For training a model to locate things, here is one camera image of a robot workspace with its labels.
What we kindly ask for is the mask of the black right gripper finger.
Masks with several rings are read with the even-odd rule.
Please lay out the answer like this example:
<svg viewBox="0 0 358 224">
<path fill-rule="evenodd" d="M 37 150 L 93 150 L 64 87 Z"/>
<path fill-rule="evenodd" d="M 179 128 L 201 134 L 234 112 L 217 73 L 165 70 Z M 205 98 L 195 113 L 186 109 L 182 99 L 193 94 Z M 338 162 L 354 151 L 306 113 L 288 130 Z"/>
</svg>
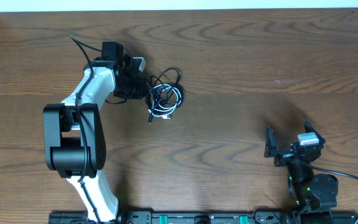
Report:
<svg viewBox="0 0 358 224">
<path fill-rule="evenodd" d="M 320 137 L 321 135 L 314 129 L 314 127 L 312 127 L 310 121 L 308 119 L 306 119 L 304 121 L 304 129 L 305 129 L 305 133 L 315 133 L 315 135 L 317 137 Z"/>
<path fill-rule="evenodd" d="M 267 126 L 266 131 L 266 144 L 265 144 L 265 151 L 264 157 L 275 157 L 277 154 L 277 145 L 275 142 L 275 138 L 273 136 L 273 129 L 270 126 Z"/>
</svg>

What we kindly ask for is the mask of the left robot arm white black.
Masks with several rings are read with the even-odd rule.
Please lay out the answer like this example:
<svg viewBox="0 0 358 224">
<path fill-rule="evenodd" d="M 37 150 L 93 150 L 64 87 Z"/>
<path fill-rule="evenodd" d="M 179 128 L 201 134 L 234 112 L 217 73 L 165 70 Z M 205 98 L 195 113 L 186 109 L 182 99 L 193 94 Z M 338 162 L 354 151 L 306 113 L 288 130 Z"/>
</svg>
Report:
<svg viewBox="0 0 358 224">
<path fill-rule="evenodd" d="M 88 212 L 84 222 L 125 223 L 103 171 L 107 149 L 100 111 L 110 96 L 123 104 L 147 95 L 149 88 L 139 75 L 145 60 L 118 42 L 103 42 L 99 52 L 86 60 L 73 92 L 43 110 L 45 161 L 79 193 Z"/>
</svg>

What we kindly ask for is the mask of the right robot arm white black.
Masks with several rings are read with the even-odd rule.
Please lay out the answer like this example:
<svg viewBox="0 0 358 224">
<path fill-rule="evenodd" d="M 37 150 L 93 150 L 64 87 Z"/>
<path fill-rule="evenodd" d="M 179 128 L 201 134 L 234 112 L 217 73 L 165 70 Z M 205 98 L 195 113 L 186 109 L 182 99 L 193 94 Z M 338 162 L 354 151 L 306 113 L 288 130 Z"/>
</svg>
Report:
<svg viewBox="0 0 358 224">
<path fill-rule="evenodd" d="M 337 206 L 338 179 L 330 174 L 314 174 L 311 163 L 320 157 L 326 140 L 304 122 L 305 132 L 288 149 L 279 149 L 273 129 L 267 127 L 264 157 L 274 158 L 274 166 L 288 170 L 288 188 L 297 207 L 281 218 L 282 223 L 334 223 L 331 209 Z"/>
</svg>

